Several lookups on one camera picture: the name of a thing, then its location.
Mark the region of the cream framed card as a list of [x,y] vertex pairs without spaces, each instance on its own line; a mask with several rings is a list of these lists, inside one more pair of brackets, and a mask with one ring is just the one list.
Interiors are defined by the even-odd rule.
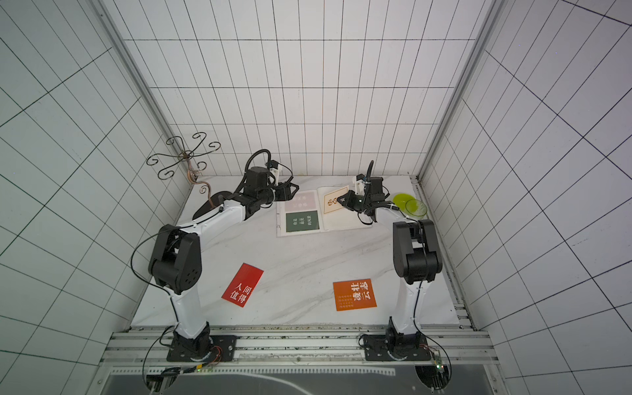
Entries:
[[340,197],[349,192],[349,187],[345,186],[340,189],[332,190],[324,194],[324,214],[329,214],[340,209],[343,209],[342,204],[338,201]]

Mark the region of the green card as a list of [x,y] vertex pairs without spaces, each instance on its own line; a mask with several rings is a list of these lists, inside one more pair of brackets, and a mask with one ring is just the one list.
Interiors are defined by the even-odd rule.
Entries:
[[288,233],[319,229],[319,213],[317,211],[289,212],[286,214],[286,232]]

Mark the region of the red card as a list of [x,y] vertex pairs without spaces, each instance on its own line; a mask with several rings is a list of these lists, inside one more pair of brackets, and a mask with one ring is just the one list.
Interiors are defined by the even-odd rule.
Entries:
[[245,307],[264,271],[243,263],[222,294],[222,299],[241,308]]

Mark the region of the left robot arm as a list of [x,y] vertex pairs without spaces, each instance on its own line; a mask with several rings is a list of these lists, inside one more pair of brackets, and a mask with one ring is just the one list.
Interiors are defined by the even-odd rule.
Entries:
[[250,219],[262,207],[293,199],[299,186],[292,177],[280,181],[277,161],[245,171],[235,192],[220,191],[205,202],[190,222],[164,225],[156,236],[149,273],[170,297],[176,318],[174,339],[190,349],[210,341],[202,317],[197,283],[202,275],[202,246],[230,227]]

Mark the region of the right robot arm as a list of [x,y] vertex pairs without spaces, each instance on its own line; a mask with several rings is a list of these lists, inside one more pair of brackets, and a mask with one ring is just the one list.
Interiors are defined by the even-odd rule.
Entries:
[[426,346],[417,311],[431,283],[443,269],[434,222],[403,212],[395,202],[388,200],[383,178],[370,174],[359,174],[353,189],[339,197],[338,202],[345,209],[392,231],[393,266],[400,278],[400,288],[385,334],[388,350]]

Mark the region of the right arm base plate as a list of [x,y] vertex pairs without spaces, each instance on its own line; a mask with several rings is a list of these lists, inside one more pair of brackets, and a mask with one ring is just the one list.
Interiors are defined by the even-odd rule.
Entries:
[[408,335],[363,334],[359,346],[367,361],[399,362],[430,361],[426,337],[420,333]]

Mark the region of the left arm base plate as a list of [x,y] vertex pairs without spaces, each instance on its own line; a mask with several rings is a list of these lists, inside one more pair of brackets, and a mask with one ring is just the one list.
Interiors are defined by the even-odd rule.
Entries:
[[214,362],[219,356],[220,362],[233,360],[237,336],[202,335],[200,339],[187,339],[176,334],[170,345],[166,360],[168,362]]

